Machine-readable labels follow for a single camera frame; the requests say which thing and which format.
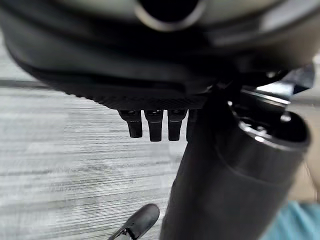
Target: teal clothing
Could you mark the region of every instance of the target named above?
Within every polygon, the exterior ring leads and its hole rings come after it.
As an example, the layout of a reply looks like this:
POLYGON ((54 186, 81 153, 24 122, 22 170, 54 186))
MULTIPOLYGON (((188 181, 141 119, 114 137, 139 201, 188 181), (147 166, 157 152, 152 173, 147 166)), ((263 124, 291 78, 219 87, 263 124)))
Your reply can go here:
POLYGON ((320 204, 289 203, 260 240, 320 240, 320 204))

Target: gray carpet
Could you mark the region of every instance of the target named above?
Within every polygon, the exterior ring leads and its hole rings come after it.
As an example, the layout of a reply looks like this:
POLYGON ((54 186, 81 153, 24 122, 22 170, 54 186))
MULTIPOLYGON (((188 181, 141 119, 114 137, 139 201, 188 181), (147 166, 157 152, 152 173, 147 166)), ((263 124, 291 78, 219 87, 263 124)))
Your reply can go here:
POLYGON ((186 142, 143 130, 129 138, 116 111, 86 99, 0 87, 0 239, 105 240, 147 203, 162 218, 186 142))

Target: black cylinder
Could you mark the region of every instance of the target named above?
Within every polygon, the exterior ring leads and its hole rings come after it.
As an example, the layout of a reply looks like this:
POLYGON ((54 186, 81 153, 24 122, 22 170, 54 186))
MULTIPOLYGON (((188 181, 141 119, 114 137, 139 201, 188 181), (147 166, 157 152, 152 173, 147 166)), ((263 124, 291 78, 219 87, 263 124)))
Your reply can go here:
POLYGON ((294 113, 265 134, 217 99, 199 113, 160 240, 257 240, 284 204, 310 145, 294 113))

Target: black plastic lever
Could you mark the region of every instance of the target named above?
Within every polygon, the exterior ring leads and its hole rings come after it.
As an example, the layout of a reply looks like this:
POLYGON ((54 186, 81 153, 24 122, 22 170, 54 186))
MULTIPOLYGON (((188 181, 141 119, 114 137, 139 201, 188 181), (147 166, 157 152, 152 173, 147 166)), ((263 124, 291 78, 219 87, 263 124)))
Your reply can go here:
POLYGON ((179 141, 182 120, 186 115, 187 110, 168 110, 169 141, 179 141))
POLYGON ((142 137, 142 120, 141 111, 118 111, 120 117, 126 121, 129 128, 129 133, 131 138, 141 138, 142 137))
POLYGON ((145 110, 144 115, 149 125, 150 141, 160 142, 162 139, 163 110, 145 110))

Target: black shoe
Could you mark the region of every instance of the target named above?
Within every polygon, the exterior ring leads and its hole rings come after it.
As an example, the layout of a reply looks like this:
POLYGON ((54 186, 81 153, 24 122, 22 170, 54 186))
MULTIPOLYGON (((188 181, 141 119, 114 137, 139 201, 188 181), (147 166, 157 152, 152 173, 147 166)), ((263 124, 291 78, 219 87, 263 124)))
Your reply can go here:
POLYGON ((158 220, 159 208, 155 204, 147 204, 136 211, 126 223, 108 240, 141 238, 158 220))

